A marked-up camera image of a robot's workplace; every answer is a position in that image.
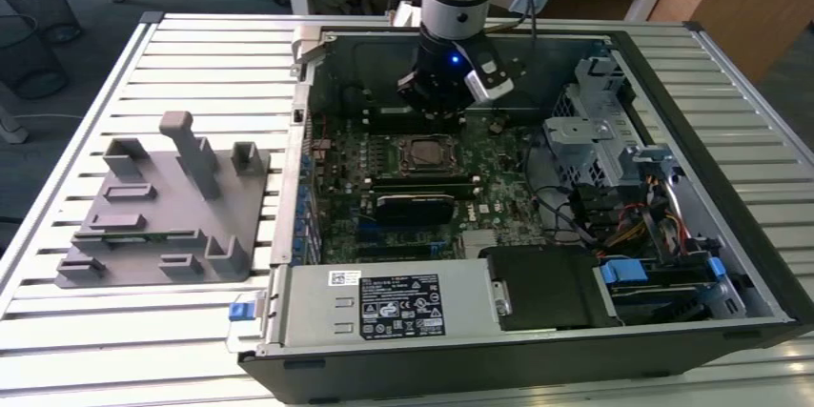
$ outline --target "metal bracket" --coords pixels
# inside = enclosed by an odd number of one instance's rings
[[[620,154],[620,165],[622,166],[622,179],[638,179],[638,166],[642,164],[661,164],[676,158],[668,146],[628,147]]]
[[[493,295],[496,296],[496,311],[500,316],[512,315],[512,302],[509,292],[502,281],[493,281]]]
[[[294,30],[291,39],[291,56],[295,66],[309,64],[315,58],[325,55],[325,42],[334,41],[326,38],[323,41],[321,26],[301,26]]]

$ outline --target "yellow wire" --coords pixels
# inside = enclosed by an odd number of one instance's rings
[[[620,242],[624,242],[626,240],[630,240],[634,237],[638,237],[641,235],[641,233],[644,232],[645,229],[645,223],[644,221],[640,222],[637,225],[634,225],[634,227],[632,227],[628,232],[625,234],[622,234],[610,244],[609,246],[612,247],[613,245],[616,245]]]

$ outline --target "circuit board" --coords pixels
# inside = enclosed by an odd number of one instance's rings
[[[323,264],[412,259],[400,250],[374,258],[361,255],[386,247],[429,246],[430,258],[464,258],[461,234],[473,230],[494,231],[498,245],[545,243],[522,168],[529,128],[492,132],[490,114],[469,115],[462,131],[445,136],[371,135],[359,121],[323,122],[327,127],[314,130],[322,132],[314,153]],[[366,182],[371,176],[412,174],[466,176],[477,183],[476,195],[454,201],[449,224],[381,227]]]

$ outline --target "aluminum slotted table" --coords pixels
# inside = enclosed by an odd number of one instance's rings
[[[0,405],[279,403],[227,350],[227,306],[269,280],[270,244],[298,83],[302,24],[386,26],[369,17],[147,15],[127,44],[41,197],[0,260]],[[628,31],[764,225],[814,292],[814,157],[704,31],[680,24],[546,22],[549,29]],[[254,141],[273,151],[255,268],[243,283],[62,290],[57,266],[91,206],[111,138],[158,133],[167,110],[190,111],[213,148]],[[660,140],[658,126],[642,120]],[[238,332],[242,343],[258,334]],[[433,396],[380,405],[808,405],[814,346],[801,338],[730,355],[682,376]]]

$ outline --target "cpu socket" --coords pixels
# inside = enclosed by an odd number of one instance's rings
[[[449,135],[409,135],[398,140],[400,170],[405,176],[460,174],[456,141]]]

